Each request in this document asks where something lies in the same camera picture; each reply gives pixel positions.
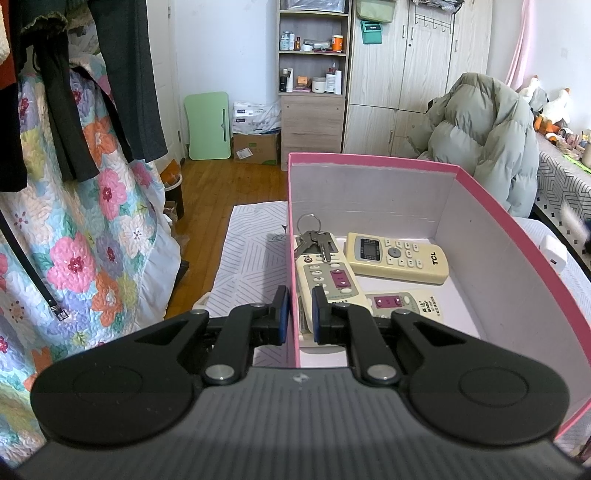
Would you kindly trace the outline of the pink cardboard box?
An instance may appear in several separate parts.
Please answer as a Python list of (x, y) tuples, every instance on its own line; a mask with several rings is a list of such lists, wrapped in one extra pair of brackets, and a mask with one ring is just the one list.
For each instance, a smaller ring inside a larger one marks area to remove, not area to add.
[(560, 429), (590, 430), (590, 285), (557, 270), (527, 230), (465, 170), (423, 160), (294, 153), (288, 227), (321, 229), (353, 252), (359, 288), (432, 286), (444, 323), (534, 358), (566, 381)]

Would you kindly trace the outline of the cream remote purple buttons upper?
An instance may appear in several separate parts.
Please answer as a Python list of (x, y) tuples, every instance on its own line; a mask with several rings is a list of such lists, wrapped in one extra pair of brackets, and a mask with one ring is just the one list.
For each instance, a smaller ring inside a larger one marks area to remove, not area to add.
[(367, 296), (342, 253), (332, 253), (325, 262), (320, 253), (304, 254), (295, 260), (297, 270), (298, 313), (300, 314), (300, 339), (304, 345), (315, 345), (312, 320), (311, 290), (321, 286), (329, 303), (352, 303), (370, 308)]

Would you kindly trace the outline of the cream remote purple buttons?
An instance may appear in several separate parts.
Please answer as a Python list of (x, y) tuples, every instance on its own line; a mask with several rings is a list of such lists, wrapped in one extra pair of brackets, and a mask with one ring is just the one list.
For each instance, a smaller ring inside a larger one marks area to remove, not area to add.
[(366, 294), (375, 317), (390, 318), (397, 310), (408, 310), (442, 323), (443, 313), (435, 295), (428, 290), (371, 292)]
[(320, 253), (304, 254), (295, 260), (297, 270), (298, 313), (300, 314), (300, 339), (304, 345), (315, 345), (312, 320), (311, 290), (321, 286), (329, 303), (352, 303), (370, 308), (367, 296), (342, 253), (332, 253), (325, 262)]

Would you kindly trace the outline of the cream remote purple buttons lower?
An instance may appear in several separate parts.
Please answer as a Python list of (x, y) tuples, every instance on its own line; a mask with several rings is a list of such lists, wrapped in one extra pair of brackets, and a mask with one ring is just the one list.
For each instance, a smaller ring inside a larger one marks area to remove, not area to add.
[(435, 295), (428, 290), (371, 292), (366, 294), (375, 317), (390, 318), (397, 310), (408, 310), (442, 323), (443, 313)]

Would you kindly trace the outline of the bunch of keys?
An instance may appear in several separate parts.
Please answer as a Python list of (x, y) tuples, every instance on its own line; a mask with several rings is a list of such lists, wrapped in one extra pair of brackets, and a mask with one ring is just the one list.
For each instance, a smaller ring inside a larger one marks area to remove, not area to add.
[[(318, 223), (317, 229), (308, 231), (301, 230), (301, 222), (310, 218)], [(322, 230), (322, 221), (315, 213), (305, 213), (297, 218), (297, 247), (294, 249), (294, 259), (301, 256), (321, 255), (322, 262), (331, 263), (332, 256), (337, 254), (339, 249), (335, 238), (328, 231)]]

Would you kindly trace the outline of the floral quilt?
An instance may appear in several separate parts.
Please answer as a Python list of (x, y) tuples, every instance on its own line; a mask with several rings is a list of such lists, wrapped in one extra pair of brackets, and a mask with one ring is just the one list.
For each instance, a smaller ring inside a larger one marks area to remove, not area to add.
[(44, 443), (30, 405), (51, 364), (159, 322), (180, 264), (154, 165), (128, 161), (107, 110), (102, 58), (70, 71), (79, 120), (98, 173), (66, 181), (58, 165), (45, 88), (18, 82), (27, 185), (1, 211), (19, 250), (1, 247), (1, 457), (24, 462)]

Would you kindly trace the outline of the cardboard box on floor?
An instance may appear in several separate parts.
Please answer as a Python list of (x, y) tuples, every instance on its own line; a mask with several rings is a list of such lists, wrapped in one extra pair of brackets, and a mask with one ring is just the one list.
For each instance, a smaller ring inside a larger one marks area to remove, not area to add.
[(242, 164), (277, 165), (280, 162), (280, 134), (235, 134), (232, 159)]

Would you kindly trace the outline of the white plastic package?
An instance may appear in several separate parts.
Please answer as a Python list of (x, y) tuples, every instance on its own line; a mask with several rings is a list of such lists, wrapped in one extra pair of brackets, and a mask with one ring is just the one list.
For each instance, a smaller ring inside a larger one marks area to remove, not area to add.
[(280, 129), (280, 100), (273, 104), (235, 101), (231, 116), (231, 132), (240, 135), (260, 135)]

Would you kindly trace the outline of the green folding board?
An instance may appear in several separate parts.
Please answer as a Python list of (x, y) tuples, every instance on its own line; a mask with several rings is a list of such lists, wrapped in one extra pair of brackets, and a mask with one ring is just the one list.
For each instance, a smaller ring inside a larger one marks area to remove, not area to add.
[(189, 159), (228, 159), (231, 156), (228, 93), (191, 94), (185, 97), (183, 105), (187, 115)]

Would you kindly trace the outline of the white square charger block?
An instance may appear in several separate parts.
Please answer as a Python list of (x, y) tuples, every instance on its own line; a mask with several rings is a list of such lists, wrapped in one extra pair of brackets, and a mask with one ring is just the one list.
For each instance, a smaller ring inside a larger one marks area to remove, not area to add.
[(560, 240), (553, 235), (546, 235), (539, 244), (539, 250), (558, 274), (565, 270), (569, 253)]

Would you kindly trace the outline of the grey puffer jacket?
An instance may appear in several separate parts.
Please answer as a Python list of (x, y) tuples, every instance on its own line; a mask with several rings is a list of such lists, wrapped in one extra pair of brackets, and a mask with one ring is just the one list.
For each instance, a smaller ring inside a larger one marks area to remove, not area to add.
[(528, 217), (538, 192), (539, 147), (529, 104), (501, 81), (464, 73), (432, 101), (401, 155), (462, 167), (508, 213)]

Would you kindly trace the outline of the orange bottle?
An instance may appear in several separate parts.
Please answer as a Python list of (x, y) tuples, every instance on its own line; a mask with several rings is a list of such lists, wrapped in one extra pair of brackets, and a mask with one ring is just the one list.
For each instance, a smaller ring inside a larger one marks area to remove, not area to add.
[(332, 35), (332, 51), (342, 53), (344, 49), (344, 36), (341, 34)]

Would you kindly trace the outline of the wooden shelf cabinet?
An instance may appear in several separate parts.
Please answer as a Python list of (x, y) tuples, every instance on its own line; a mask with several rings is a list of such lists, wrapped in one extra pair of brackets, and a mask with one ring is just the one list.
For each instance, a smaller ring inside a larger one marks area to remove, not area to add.
[[(293, 152), (342, 151), (352, 10), (351, 1), (276, 3), (283, 170)], [(332, 51), (334, 34), (344, 36), (342, 53)]]

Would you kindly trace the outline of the plush toys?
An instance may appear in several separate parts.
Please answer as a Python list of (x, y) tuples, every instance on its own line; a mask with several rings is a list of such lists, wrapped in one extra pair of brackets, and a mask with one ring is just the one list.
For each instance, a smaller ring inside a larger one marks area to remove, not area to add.
[(551, 100), (542, 88), (540, 77), (533, 75), (518, 93), (532, 110), (534, 130), (568, 160), (590, 172), (590, 129), (577, 130), (568, 122), (571, 116), (571, 90), (563, 88)]

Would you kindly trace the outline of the teal wall pouch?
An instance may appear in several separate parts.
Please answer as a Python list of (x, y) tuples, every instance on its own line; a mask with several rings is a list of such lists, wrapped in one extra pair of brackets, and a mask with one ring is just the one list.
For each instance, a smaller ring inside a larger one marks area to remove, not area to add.
[(360, 21), (362, 40), (365, 45), (379, 45), (383, 43), (383, 24), (369, 20)]

